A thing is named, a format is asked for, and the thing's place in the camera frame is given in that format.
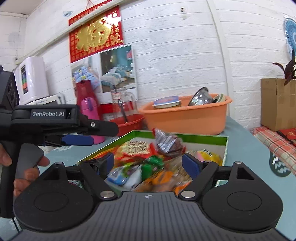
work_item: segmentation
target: pink bottle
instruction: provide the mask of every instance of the pink bottle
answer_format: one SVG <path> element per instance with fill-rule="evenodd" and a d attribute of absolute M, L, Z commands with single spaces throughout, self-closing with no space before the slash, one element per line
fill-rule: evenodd
<path fill-rule="evenodd" d="M 81 113 L 87 115 L 89 119 L 100 120 L 96 101 L 93 98 L 85 98 L 81 101 Z M 94 144 L 100 144 L 105 141 L 105 137 L 92 136 Z"/>

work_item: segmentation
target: metal bowl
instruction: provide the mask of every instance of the metal bowl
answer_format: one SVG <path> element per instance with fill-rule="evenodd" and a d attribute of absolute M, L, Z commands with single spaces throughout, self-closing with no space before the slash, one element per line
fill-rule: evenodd
<path fill-rule="evenodd" d="M 209 94 L 209 90 L 207 87 L 202 87 L 199 89 L 192 99 L 189 101 L 188 106 L 190 105 L 202 105 L 202 104 L 210 104 L 213 102 L 213 98 Z"/>

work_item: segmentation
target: ceiling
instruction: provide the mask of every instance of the ceiling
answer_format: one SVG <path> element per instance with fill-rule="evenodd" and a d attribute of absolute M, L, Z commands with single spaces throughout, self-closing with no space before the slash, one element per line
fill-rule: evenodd
<path fill-rule="evenodd" d="M 43 0 L 6 0 L 0 12 L 13 12 L 29 15 Z"/>

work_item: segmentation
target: plaid cloth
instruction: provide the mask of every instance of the plaid cloth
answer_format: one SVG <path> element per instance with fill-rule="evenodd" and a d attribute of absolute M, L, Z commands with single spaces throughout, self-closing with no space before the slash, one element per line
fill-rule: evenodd
<path fill-rule="evenodd" d="M 265 126 L 255 128 L 253 136 L 267 146 L 296 176 L 296 147 L 294 145 Z"/>

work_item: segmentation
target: human hand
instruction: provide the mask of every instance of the human hand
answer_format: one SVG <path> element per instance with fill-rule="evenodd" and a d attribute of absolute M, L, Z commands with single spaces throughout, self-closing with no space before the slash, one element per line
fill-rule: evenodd
<path fill-rule="evenodd" d="M 8 167 L 9 165 L 11 165 L 11 163 L 12 163 L 12 160 L 10 156 L 7 154 L 2 144 L 0 144 L 0 164 Z M 38 166 L 46 167 L 48 165 L 49 165 L 49 159 L 45 156 L 43 156 L 41 160 L 38 162 Z M 39 168 L 34 167 L 34 168 L 29 168 L 25 170 L 24 177 L 25 179 L 15 179 L 15 181 L 13 182 L 13 185 L 15 187 L 13 190 L 14 196 L 20 195 L 20 193 L 24 191 L 25 188 L 31 184 L 31 182 L 35 181 L 36 178 L 39 177 Z"/>

